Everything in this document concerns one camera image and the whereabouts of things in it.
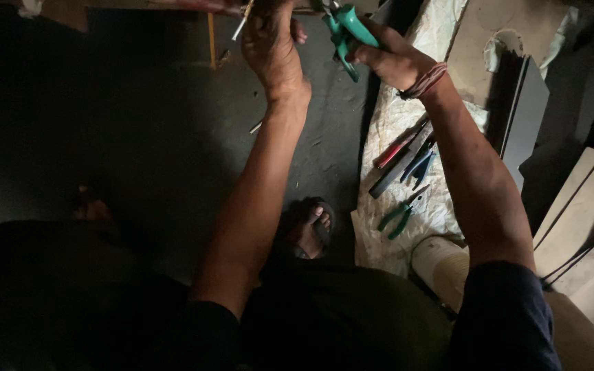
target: bracelet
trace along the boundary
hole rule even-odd
[[[439,82],[439,80],[446,74],[447,70],[448,66],[446,66],[446,63],[439,62],[417,80],[409,89],[403,91],[398,90],[397,95],[403,100],[418,98]]]

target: teal-handled pliers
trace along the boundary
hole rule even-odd
[[[393,220],[397,216],[404,214],[403,217],[400,219],[400,222],[398,222],[398,226],[396,226],[395,230],[393,230],[393,232],[389,234],[390,240],[398,237],[400,233],[402,233],[405,230],[407,222],[409,221],[409,216],[412,215],[412,212],[418,212],[418,210],[421,209],[421,206],[425,202],[425,197],[422,193],[425,190],[427,190],[428,187],[430,187],[430,184],[426,184],[423,188],[414,193],[412,197],[410,197],[406,201],[401,202],[400,205],[391,213],[384,215],[384,218],[382,218],[382,221],[379,222],[379,225],[377,226],[377,230],[379,232],[383,232],[384,228],[386,228],[386,226],[389,224],[391,220]]]
[[[356,17],[354,5],[345,4],[341,6],[337,0],[321,0],[321,2],[326,13],[322,20],[325,21],[331,31],[331,42],[336,47],[336,53],[341,58],[345,71],[353,81],[358,82],[359,73],[345,60],[349,53],[347,42],[350,35],[366,45],[380,47],[380,43]]]

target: dark floor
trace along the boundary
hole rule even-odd
[[[352,263],[368,72],[360,68],[354,84],[331,61],[325,24],[299,19],[309,33],[298,50],[313,98],[285,201],[330,202],[340,216],[335,254]],[[160,271],[188,279],[265,109],[230,40],[237,21],[214,21],[218,53],[232,53],[215,72],[205,14],[90,11],[81,34],[0,6],[0,222],[64,218],[77,185],[104,175],[136,248],[158,257]]]

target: dark shirt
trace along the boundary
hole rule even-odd
[[[153,370],[230,370],[240,349],[240,325],[218,304],[186,305],[146,357]],[[295,357],[308,352],[295,350]],[[452,368],[561,370],[552,345],[552,315],[540,280],[507,262],[469,272],[450,342]]]

